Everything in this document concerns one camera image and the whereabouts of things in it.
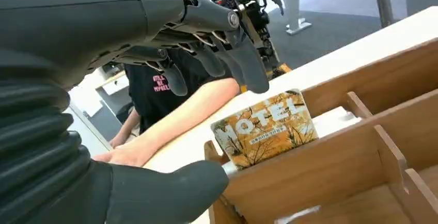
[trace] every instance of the robotic arm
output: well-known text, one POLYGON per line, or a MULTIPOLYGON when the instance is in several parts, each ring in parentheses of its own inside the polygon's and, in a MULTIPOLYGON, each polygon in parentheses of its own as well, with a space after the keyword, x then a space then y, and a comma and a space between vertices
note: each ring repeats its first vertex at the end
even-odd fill
MULTIPOLYGON (((228 183, 220 165, 162 174, 95 162, 67 131, 66 90, 109 61, 150 63, 132 56, 147 46, 184 48, 213 76, 224 73, 222 59, 248 89, 264 92, 263 64, 238 20, 207 0, 0 0, 0 222, 196 219, 228 183)), ((184 94, 174 65, 152 61, 184 94)))

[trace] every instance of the floor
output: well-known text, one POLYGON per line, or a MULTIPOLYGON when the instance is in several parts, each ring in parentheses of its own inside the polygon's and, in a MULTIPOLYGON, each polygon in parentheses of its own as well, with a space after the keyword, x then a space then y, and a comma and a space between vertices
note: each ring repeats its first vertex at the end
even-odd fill
MULTIPOLYGON (((275 4, 268 2, 272 41, 280 60, 290 68, 302 66, 380 29, 376 0, 300 0, 300 16, 312 27, 288 36, 287 20, 275 4)), ((395 19, 407 16, 405 0, 392 0, 392 6, 395 19)))

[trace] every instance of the orange book cover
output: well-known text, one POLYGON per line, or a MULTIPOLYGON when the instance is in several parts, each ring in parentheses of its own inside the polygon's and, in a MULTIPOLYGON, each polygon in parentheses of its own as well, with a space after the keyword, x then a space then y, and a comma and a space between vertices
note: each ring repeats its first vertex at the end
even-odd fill
POLYGON ((211 125, 230 160, 244 169, 318 138, 297 89, 243 109, 211 125))

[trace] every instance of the white table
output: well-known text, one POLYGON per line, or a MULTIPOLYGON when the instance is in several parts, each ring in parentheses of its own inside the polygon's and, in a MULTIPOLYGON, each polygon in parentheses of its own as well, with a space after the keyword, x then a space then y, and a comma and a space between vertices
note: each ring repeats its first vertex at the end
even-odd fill
MULTIPOLYGON (((215 141, 210 130, 211 123, 288 89, 304 90, 391 54, 436 39, 437 23, 438 7, 428 8, 272 80, 266 93, 241 94, 203 123, 169 143, 145 167, 160 172, 171 172, 202 160, 204 143, 208 140, 215 141)), ((208 220, 208 214, 204 213, 196 223, 209 223, 208 220)))

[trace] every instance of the human hand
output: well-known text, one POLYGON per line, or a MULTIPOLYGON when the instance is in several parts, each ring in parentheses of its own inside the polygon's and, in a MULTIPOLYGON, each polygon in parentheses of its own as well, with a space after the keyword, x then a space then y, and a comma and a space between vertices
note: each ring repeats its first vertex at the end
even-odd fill
POLYGON ((110 140, 109 144, 111 145, 111 147, 116 148, 125 144, 126 140, 128 140, 128 138, 126 136, 120 135, 119 133, 112 140, 110 140))
POLYGON ((140 140, 133 140, 127 144, 117 146, 114 150, 93 157, 96 161, 116 165, 142 167, 152 158, 157 149, 147 146, 140 140))

